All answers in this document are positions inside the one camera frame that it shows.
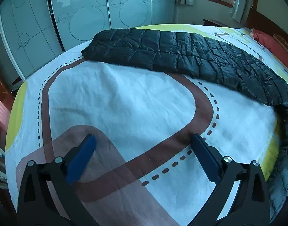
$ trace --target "bed sheet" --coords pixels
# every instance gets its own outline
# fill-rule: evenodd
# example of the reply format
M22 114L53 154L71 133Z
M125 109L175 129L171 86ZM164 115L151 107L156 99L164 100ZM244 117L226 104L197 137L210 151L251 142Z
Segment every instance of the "bed sheet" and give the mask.
M244 29L142 28L193 32L232 43L288 83L288 70ZM272 107L183 75L85 61L81 50L89 43L52 60L18 91L6 140L6 172L15 208L27 161L45 163L64 156L88 133L96 136L97 150L74 189L100 225L184 226L194 218L215 184L208 181L190 147L172 138L175 133L182 137L200 132L222 155L243 163L259 161L265 178L269 177L279 150ZM153 152L160 145L161 164L159 154ZM99 178L116 184L118 170L137 165L143 156L142 175L131 172L131 182L103 192L107 184L100 184ZM151 164L160 165L151 169ZM52 185L49 187L58 211L67 216ZM220 217L229 211L237 188L236 182Z

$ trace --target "pink fabric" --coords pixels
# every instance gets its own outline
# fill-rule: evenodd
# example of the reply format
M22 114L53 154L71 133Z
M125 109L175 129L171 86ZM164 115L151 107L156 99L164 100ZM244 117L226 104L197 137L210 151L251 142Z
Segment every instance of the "pink fabric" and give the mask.
M265 46L272 54L274 54L288 68L288 53L275 41L270 35L252 29L251 37Z

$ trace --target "silver bolt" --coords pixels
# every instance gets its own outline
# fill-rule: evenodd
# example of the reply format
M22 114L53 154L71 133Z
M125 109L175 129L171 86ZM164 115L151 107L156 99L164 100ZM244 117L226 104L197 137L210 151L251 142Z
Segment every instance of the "silver bolt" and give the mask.
M232 158L229 157L229 156L226 156L224 159L223 159L226 163L230 163L232 161Z
M33 165L34 165L34 161L29 161L27 165L28 165L29 167L33 166Z
M252 161L252 163L253 163L254 166L257 166L257 167L259 166L259 162L258 161L254 160L254 161Z
M56 163L61 163L63 161L62 157L58 156L54 160Z

